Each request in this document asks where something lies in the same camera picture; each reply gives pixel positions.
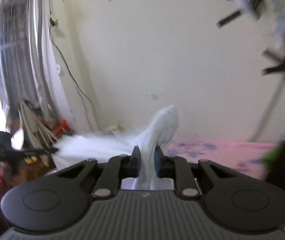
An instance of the pink cloth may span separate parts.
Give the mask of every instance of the pink cloth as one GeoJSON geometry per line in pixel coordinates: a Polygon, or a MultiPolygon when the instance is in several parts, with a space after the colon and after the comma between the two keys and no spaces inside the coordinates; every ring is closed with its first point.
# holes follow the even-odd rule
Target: pink cloth
{"type": "Polygon", "coordinates": [[[248,176],[264,179],[266,170],[260,159],[274,147],[276,144],[272,143],[173,141],[168,155],[181,156],[191,163],[208,159],[248,176]]]}

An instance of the curtain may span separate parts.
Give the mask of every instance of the curtain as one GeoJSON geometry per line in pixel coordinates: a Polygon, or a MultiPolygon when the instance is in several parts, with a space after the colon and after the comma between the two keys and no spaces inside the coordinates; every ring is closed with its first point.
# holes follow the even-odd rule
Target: curtain
{"type": "Polygon", "coordinates": [[[7,125],[19,117],[21,101],[40,108],[46,121],[57,119],[44,78],[41,31],[42,0],[0,8],[0,100],[7,125]]]}

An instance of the white fabric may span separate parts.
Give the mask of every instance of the white fabric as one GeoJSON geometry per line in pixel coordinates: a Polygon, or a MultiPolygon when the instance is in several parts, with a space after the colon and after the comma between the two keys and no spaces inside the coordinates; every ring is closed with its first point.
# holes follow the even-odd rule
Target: white fabric
{"type": "Polygon", "coordinates": [[[103,163],[120,154],[131,155],[134,146],[138,146],[141,153],[140,176],[137,179],[123,180],[121,187],[136,190],[172,189],[172,180],[156,177],[154,154],[156,146],[160,146],[164,154],[167,153],[177,128],[177,110],[174,106],[169,106],[159,110],[148,128],[137,136],[116,138],[77,135],[60,141],[57,145],[60,151],[52,157],[56,167],[64,169],[89,158],[95,158],[99,163],[103,163]]]}

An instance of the silver screw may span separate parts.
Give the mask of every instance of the silver screw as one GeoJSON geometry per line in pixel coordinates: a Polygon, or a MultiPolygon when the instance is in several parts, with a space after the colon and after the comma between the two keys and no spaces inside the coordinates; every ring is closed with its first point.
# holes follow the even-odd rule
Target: silver screw
{"type": "Polygon", "coordinates": [[[199,193],[198,190],[196,190],[195,188],[185,188],[183,191],[182,191],[182,194],[185,196],[185,197],[194,197],[194,196],[197,196],[199,193]]]}
{"type": "Polygon", "coordinates": [[[108,197],[111,194],[111,191],[107,188],[99,188],[94,194],[97,197],[108,197]]]}

